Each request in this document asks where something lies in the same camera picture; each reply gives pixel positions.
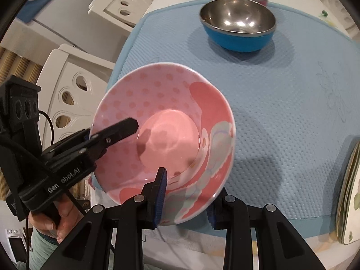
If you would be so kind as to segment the white chair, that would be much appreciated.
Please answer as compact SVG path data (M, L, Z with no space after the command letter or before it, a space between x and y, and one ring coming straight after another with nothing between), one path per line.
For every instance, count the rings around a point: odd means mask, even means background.
M154 0L93 0L88 14L101 18L128 36Z
M52 50L37 85L40 116L38 128L43 148L92 126L96 109L105 95L115 64L62 44Z

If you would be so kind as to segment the pink ceramic bowl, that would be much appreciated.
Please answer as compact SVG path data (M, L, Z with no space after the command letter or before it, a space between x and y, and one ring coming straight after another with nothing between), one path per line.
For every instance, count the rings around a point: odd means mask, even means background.
M184 223L203 212L224 187L234 161L236 125L224 95L187 66L151 63L109 89L91 133L126 118L136 119L139 128L96 162L95 183L122 204L163 167L167 186L160 224Z

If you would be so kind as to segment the white refrigerator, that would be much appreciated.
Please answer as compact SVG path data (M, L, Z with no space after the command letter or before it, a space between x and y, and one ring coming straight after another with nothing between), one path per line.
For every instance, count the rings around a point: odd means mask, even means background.
M52 0L29 23L19 23L48 40L68 43L91 55L116 62L126 41L119 27L88 13L93 0Z

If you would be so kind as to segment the white chair near left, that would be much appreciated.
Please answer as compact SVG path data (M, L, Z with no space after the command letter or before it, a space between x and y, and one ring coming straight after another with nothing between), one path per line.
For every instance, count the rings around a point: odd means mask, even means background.
M62 44L52 50L37 85L40 116L38 128L43 148L92 126L96 109L105 95L115 64Z

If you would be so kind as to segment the white chair far left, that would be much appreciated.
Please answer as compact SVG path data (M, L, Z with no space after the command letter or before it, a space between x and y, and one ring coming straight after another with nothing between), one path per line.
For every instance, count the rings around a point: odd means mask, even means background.
M93 0L88 14L101 18L128 36L154 0Z

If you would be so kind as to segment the blue steel bowl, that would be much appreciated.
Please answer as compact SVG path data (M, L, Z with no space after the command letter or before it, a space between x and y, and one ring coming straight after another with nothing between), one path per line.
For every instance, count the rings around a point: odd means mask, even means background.
M251 0L213 0L201 8L199 16L209 38L230 51L259 51L276 30L271 10Z

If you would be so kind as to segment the large octagonal forest plate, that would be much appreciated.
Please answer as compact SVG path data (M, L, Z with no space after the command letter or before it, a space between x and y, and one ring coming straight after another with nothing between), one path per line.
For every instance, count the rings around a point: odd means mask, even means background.
M348 242L349 231L353 231L354 241L359 240L359 168L356 173L354 187L351 191L350 214L345 228L345 241Z

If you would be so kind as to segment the light blue table mat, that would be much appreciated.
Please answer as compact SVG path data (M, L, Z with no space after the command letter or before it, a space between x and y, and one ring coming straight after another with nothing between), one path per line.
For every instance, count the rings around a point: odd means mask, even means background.
M258 52L223 49L206 34L204 1L155 10L126 40L110 84L156 62L202 74L236 121L228 193L275 204L305 238L334 230L346 164L359 140L359 43L327 23L271 3L272 41Z

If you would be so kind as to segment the round sunflower ceramic plate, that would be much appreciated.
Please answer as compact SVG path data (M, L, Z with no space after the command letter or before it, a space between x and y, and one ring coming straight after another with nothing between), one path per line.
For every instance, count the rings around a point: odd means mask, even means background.
M359 141L356 142L346 165L344 179L340 189L336 211L336 236L341 244L350 244L354 241L353 231L349 231L348 242L345 241L345 228L350 214L351 191L359 168Z

